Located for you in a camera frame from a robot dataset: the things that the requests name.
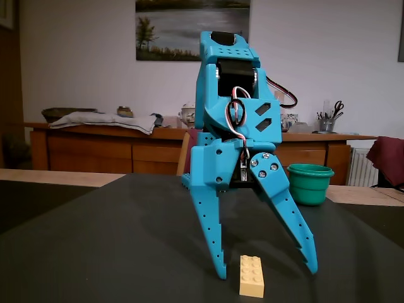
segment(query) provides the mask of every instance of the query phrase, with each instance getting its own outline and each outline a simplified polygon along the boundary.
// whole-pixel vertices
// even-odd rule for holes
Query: lego brick
[[[264,276],[259,257],[240,257],[240,295],[264,297]]]

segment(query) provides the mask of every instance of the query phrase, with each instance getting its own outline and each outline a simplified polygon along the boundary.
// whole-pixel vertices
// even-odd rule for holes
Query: green bowl
[[[290,194],[296,203],[320,205],[326,199],[326,191],[334,172],[329,167],[314,164],[288,166]]]

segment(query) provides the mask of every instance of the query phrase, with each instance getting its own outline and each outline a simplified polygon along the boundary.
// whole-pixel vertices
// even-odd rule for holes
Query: metal cup
[[[325,131],[331,133],[334,130],[335,119],[320,119],[319,131]]]

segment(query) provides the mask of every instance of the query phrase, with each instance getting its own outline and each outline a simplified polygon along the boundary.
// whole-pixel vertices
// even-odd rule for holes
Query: wooden sideboard
[[[50,129],[46,123],[25,123],[31,132],[36,170],[175,174],[186,129],[156,128],[151,135],[117,126],[74,126]],[[344,185],[350,164],[347,140],[374,136],[288,134],[276,149],[283,168],[291,163],[326,165],[335,171],[332,184]]]

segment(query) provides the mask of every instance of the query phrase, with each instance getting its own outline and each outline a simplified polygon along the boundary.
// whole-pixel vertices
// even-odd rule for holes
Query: landscape painting
[[[199,61],[199,36],[237,33],[248,40],[250,0],[136,0],[136,59]]]

